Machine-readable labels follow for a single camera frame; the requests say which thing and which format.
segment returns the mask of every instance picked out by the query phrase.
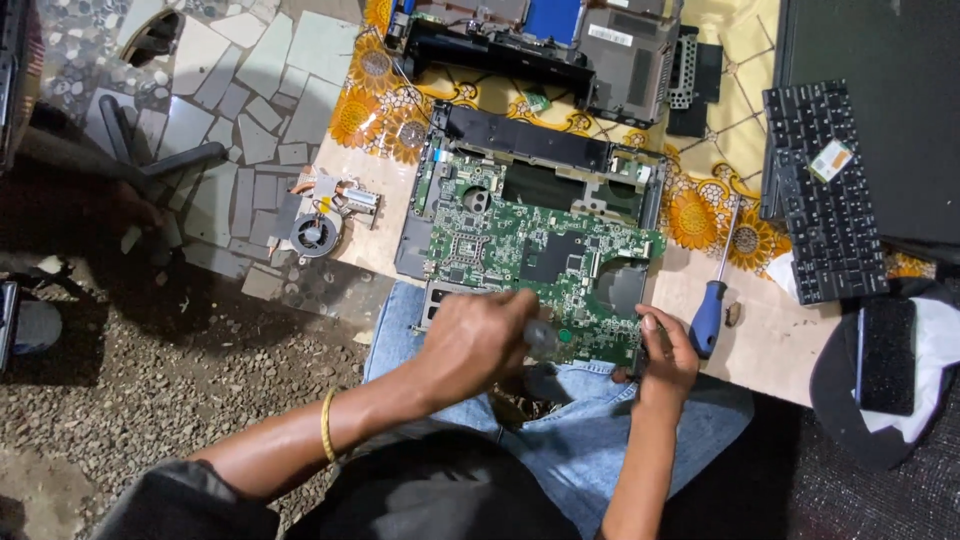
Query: jeans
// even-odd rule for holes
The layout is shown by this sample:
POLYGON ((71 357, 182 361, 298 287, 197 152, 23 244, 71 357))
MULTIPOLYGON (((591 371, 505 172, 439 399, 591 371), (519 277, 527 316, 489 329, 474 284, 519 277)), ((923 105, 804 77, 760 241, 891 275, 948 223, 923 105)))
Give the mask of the jeans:
MULTIPOLYGON (((376 323, 364 382, 376 379, 413 357, 423 335, 410 330, 420 320, 424 290, 397 282, 376 323)), ((547 497, 580 530, 593 538, 600 527, 630 434, 635 382, 611 380, 614 364, 593 360, 540 364, 528 369, 528 391, 564 404, 544 418, 503 430, 486 394, 450 406, 434 418, 489 433, 537 478, 547 497)), ((677 453, 670 496, 690 482, 747 427, 754 415, 750 392, 699 376, 677 427, 677 453)))

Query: black shirt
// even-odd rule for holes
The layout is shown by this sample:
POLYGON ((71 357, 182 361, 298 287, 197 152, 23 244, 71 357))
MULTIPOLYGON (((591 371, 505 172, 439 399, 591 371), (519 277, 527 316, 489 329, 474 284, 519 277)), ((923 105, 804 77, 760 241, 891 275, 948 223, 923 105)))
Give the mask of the black shirt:
MULTIPOLYGON (((168 460, 121 497, 93 538, 275 538, 279 518, 206 465, 168 460)), ((484 434, 433 420, 355 450, 289 540, 579 538, 533 474, 484 434)))

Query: laptop keyboard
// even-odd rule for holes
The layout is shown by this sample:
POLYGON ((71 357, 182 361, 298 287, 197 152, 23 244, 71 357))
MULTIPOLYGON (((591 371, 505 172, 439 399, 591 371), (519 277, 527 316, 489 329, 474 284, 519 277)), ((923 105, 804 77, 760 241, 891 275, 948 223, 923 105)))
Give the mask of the laptop keyboard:
POLYGON ((890 290, 846 81, 763 92, 802 305, 890 290))

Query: blue screwdriver handle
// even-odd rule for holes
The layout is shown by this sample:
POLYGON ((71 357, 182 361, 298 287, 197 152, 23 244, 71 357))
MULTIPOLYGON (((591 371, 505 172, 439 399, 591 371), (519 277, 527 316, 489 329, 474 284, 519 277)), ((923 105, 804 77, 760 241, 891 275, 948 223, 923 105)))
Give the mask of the blue screwdriver handle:
POLYGON ((690 342, 700 358, 706 360, 713 354, 720 334, 720 317, 723 313, 723 295, 727 284, 719 281, 707 282, 704 302, 693 316, 690 324, 690 342))

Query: bracelet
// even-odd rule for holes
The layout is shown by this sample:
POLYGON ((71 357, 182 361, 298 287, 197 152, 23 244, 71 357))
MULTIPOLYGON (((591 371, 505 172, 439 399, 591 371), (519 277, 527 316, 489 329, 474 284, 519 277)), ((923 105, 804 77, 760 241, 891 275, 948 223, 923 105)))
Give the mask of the bracelet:
POLYGON ((324 452, 326 453, 326 458, 330 463, 333 463, 333 461, 337 458, 337 455, 333 452, 333 445, 330 444, 330 404, 333 402, 333 394, 336 393, 336 386, 330 388, 330 391, 326 393, 324 409, 320 415, 321 435, 324 440, 324 452))

